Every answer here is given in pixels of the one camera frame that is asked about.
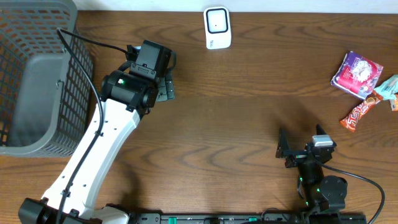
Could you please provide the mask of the red purple snack bag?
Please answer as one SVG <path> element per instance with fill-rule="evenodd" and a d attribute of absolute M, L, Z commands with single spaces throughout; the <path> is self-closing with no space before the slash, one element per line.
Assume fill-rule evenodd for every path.
<path fill-rule="evenodd" d="M 349 51 L 331 79 L 331 85 L 364 100 L 374 90 L 384 67 Z"/>

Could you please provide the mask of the orange red snack wrapper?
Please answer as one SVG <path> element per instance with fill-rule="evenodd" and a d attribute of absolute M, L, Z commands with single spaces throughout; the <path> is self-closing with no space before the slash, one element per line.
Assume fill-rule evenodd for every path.
<path fill-rule="evenodd" d="M 382 96 L 373 91 L 358 106 L 353 108 L 345 118 L 340 120 L 340 124 L 349 131 L 355 132 L 359 120 L 382 100 Z"/>

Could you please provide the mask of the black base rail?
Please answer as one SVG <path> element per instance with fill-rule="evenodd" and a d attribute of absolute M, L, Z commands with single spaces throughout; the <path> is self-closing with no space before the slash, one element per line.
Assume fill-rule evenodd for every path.
<path fill-rule="evenodd" d="M 308 220 L 298 212 L 286 212 L 276 208 L 268 208 L 262 214 L 256 213 L 219 213 L 219 214 L 182 214 L 162 213 L 160 210 L 129 211 L 112 203 L 111 208 L 126 212 L 132 224 L 239 224 L 239 223 L 341 223 L 366 224 L 366 217 L 358 213 L 313 214 Z"/>

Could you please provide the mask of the grey plastic mesh basket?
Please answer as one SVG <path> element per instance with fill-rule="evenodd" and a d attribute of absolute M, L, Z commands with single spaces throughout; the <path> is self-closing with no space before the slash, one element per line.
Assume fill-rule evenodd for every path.
<path fill-rule="evenodd" d="M 72 1 L 1 2 L 1 154 L 67 157 L 83 137 L 93 62 Z"/>

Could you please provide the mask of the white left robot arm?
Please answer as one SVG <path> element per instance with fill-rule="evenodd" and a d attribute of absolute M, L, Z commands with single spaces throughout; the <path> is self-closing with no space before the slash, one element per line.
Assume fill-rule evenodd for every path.
<path fill-rule="evenodd" d="M 21 223 L 128 223 L 116 205 L 97 210 L 101 185 L 121 146 L 158 101 L 174 98 L 176 53 L 143 41 L 128 47 L 127 60 L 103 78 L 94 117 L 68 164 L 40 200 L 26 198 Z"/>

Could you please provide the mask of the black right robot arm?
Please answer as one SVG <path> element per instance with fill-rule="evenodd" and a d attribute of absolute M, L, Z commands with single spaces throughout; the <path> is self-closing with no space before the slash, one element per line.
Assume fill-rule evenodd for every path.
<path fill-rule="evenodd" d="M 338 212 L 346 206 L 348 184 L 342 177 L 324 175 L 322 166 L 332 159 L 336 143 L 319 124 L 316 130 L 317 134 L 303 150 L 295 150 L 281 129 L 275 156 L 285 159 L 286 168 L 298 169 L 298 189 L 311 209 L 317 213 Z"/>

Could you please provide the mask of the orange tissue pack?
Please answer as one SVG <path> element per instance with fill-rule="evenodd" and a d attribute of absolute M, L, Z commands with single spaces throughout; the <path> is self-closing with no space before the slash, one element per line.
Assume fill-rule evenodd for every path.
<path fill-rule="evenodd" d="M 398 111 L 398 94 L 395 97 L 395 99 L 389 100 L 392 111 Z"/>

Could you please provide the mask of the teal snack packet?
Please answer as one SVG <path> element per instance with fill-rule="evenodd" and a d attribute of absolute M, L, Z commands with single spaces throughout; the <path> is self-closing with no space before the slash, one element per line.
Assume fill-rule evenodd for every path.
<path fill-rule="evenodd" d="M 383 100 L 396 100 L 397 77 L 398 75 L 391 76 L 388 80 L 376 87 L 374 91 L 381 96 Z"/>

